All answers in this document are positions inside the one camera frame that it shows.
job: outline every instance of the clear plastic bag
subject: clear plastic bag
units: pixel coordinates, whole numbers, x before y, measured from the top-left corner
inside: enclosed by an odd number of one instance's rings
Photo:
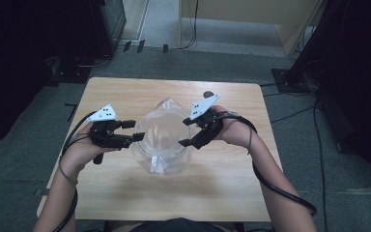
[[[187,117],[180,104],[166,99],[140,121],[136,132],[145,132],[145,136],[132,149],[135,160],[146,171],[170,175],[186,169],[191,148],[183,147],[179,141],[193,136],[193,127],[183,123]]]

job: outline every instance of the black cable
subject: black cable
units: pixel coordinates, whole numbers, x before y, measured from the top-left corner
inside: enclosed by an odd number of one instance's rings
[[[105,65],[110,60],[110,58],[111,56],[107,56],[107,58],[102,63],[96,64],[96,65],[77,65],[77,66],[81,68],[97,68],[97,67]]]
[[[82,138],[78,138],[78,139],[75,139],[74,141],[71,142],[71,138],[73,137],[74,133],[77,131],[77,129],[83,124],[83,122],[89,118],[91,115],[93,115],[95,112],[91,112],[89,113],[88,115],[86,115],[83,119],[81,119],[77,125],[73,128],[73,130],[71,131],[71,133],[69,134],[68,138],[66,139],[64,145],[63,145],[63,148],[62,148],[62,154],[61,154],[61,157],[59,158],[59,162],[60,160],[62,159],[63,155],[66,153],[66,151],[68,150],[68,148],[75,142],[81,140],[81,139],[84,139],[84,138],[87,138],[87,136],[85,137],[82,137]],[[62,220],[62,222],[53,230],[54,232],[58,232],[58,231],[61,231],[66,224],[68,224],[69,220],[71,219],[71,217],[73,216],[74,214],[74,211],[76,209],[76,206],[77,206],[77,188],[75,189],[75,192],[74,192],[74,197],[73,197],[73,200],[71,202],[71,207],[69,208],[69,211],[68,213],[66,214],[65,218]]]
[[[289,116],[286,116],[286,117],[283,117],[283,118],[280,118],[280,119],[274,120],[274,121],[271,122],[271,124],[276,123],[276,122],[279,122],[279,121],[282,121],[282,120],[287,119],[287,118],[294,117],[295,115],[300,114],[300,113],[302,113],[302,112],[304,112],[304,111],[306,111],[306,110],[308,110],[308,109],[311,109],[311,108],[313,108],[313,106],[307,107],[307,108],[305,108],[305,109],[303,109],[303,110],[301,110],[301,111],[298,111],[297,113],[291,114],[291,115],[289,115]]]
[[[207,120],[204,124],[210,122],[210,121],[213,121],[213,120],[218,120],[218,119],[236,119],[236,120],[239,120],[240,122],[246,124],[247,126],[249,126],[250,128],[250,135],[249,135],[249,144],[248,144],[248,153],[249,153],[249,148],[251,147],[251,138],[252,138],[252,132],[255,131],[257,132],[257,130],[255,129],[254,125],[249,122],[248,120],[246,120],[244,117],[242,116],[236,116],[237,114],[233,113],[233,112],[230,112],[230,111],[222,111],[222,112],[218,112],[218,114],[225,114],[225,113],[228,113],[228,114],[231,114],[231,115],[224,115],[224,116],[219,116],[219,117],[215,117],[213,119],[210,119],[210,120]],[[266,186],[268,189],[290,199],[290,200],[293,200],[299,204],[301,204],[302,206],[306,207],[309,211],[310,211],[310,214],[311,216],[315,216],[317,213],[318,213],[318,210],[316,209],[316,207],[314,205],[312,205],[311,203],[307,202],[306,200],[298,197],[298,196],[295,196],[293,195],[292,193],[289,193],[287,191],[284,191],[282,190],[281,188],[278,188],[276,186],[274,186],[273,184],[271,184],[270,182],[268,182],[262,175],[261,173],[258,171],[258,169],[256,168],[255,164],[254,164],[254,161],[252,161],[252,168],[254,169],[254,173],[255,173],[255,176],[257,176],[258,180],[264,185]]]
[[[190,42],[188,43],[188,45],[185,46],[185,47],[180,47],[179,48],[180,50],[188,49],[188,48],[192,47],[192,45],[197,41],[197,15],[198,15],[198,0],[195,4],[194,25],[192,26],[193,36],[192,36]]]
[[[319,143],[319,158],[320,158],[320,164],[321,164],[321,176],[322,176],[322,209],[323,209],[323,215],[324,215],[324,227],[325,231],[328,232],[328,218],[327,218],[327,188],[325,183],[325,163],[324,163],[324,156],[323,156],[323,150],[322,150],[322,141],[321,141],[321,134],[318,129],[318,123],[316,120],[316,108],[319,101],[315,101],[314,109],[313,109],[313,118],[314,118],[314,125],[315,125],[315,131],[318,136],[318,143]]]
[[[271,97],[271,96],[278,96],[278,95],[288,95],[292,97],[303,97],[303,96],[313,96],[312,94],[301,94],[301,95],[294,95],[294,94],[289,94],[289,93],[278,93],[278,94],[268,94],[264,95],[263,97]]]
[[[68,213],[66,214],[65,218],[62,220],[62,222],[59,224],[56,229],[53,230],[53,232],[58,232],[61,231],[66,224],[68,224],[69,220],[71,219],[71,216],[73,216],[74,210],[76,209],[77,206],[77,190],[74,192],[74,197],[73,200],[71,201],[71,207],[69,208]]]
[[[261,175],[261,173],[258,171],[257,167],[254,164],[254,161],[252,162],[252,168],[254,169],[255,176],[257,176],[258,180],[264,186],[266,186],[268,189],[270,189],[270,190],[278,193],[279,195],[284,196],[284,197],[286,197],[286,198],[288,198],[290,200],[293,200],[293,201],[301,204],[302,206],[306,207],[310,211],[311,216],[315,216],[318,213],[318,210],[316,209],[316,207],[314,205],[312,205],[311,203],[307,202],[306,200],[304,200],[304,199],[302,199],[302,198],[300,198],[298,196],[293,195],[292,193],[289,193],[287,191],[284,191],[281,188],[278,188],[278,187],[274,186],[273,184],[271,184],[270,182],[268,182]]]

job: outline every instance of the black cord on floor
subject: black cord on floor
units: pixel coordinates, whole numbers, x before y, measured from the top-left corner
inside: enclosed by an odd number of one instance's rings
[[[296,113],[294,113],[294,114],[291,114],[291,115],[289,115],[289,116],[286,116],[286,117],[283,117],[283,118],[280,118],[280,119],[274,120],[274,121],[271,122],[271,124],[276,123],[276,122],[279,122],[279,121],[282,121],[282,120],[285,120],[285,119],[287,119],[287,118],[294,117],[295,115],[300,114],[300,113],[302,113],[302,112],[304,112],[304,111],[306,111],[306,110],[309,110],[309,109],[311,109],[311,108],[313,108],[313,106],[307,107],[307,108],[305,108],[305,109],[303,109],[303,110],[301,110],[301,111],[298,111],[298,112],[296,112]]]
[[[327,219],[327,188],[325,184],[325,164],[324,164],[324,155],[322,150],[322,141],[321,141],[321,134],[319,132],[318,123],[316,120],[316,109],[318,106],[319,101],[315,101],[313,107],[313,118],[314,118],[314,125],[315,131],[318,136],[318,143],[319,143],[319,158],[321,163],[321,176],[322,176],[322,208],[323,208],[323,215],[324,215],[324,227],[325,231],[328,232],[328,219]]]

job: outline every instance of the gray floor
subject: gray floor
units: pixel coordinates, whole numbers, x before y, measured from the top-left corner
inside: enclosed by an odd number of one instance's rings
[[[151,0],[151,8],[154,2],[161,3]],[[147,30],[145,25],[142,36],[148,36]],[[157,44],[166,42],[157,40],[151,46]],[[295,62],[281,53],[274,55],[272,49],[265,53],[266,47],[251,54],[205,49],[169,50],[166,54],[160,48],[146,47],[141,53],[135,47],[127,52],[118,49],[112,60],[92,69],[90,76],[269,84],[273,83],[272,68],[289,69]],[[65,103],[79,103],[84,88],[84,84],[65,83],[44,87],[0,141],[0,231],[33,228],[41,201],[40,189],[47,184],[70,126],[72,108]],[[274,85],[262,89],[272,122],[312,107],[316,100],[313,95],[280,95]],[[358,155],[336,151],[323,111],[316,111],[316,121],[325,162],[328,229],[371,231],[371,165]],[[271,125],[284,172],[302,197],[318,208],[314,219],[318,230],[324,231],[322,174],[313,110],[309,108]],[[85,231],[101,229],[102,221],[80,220],[77,224],[79,231]],[[249,221],[245,224],[246,229],[258,227],[270,228],[270,224]]]

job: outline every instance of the black speaker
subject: black speaker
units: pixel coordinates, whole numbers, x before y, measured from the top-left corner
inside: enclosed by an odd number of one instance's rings
[[[349,1],[340,46],[320,76],[318,93],[338,147],[371,163],[371,0]]]
[[[127,22],[122,0],[44,1],[35,9],[62,73],[110,59]]]

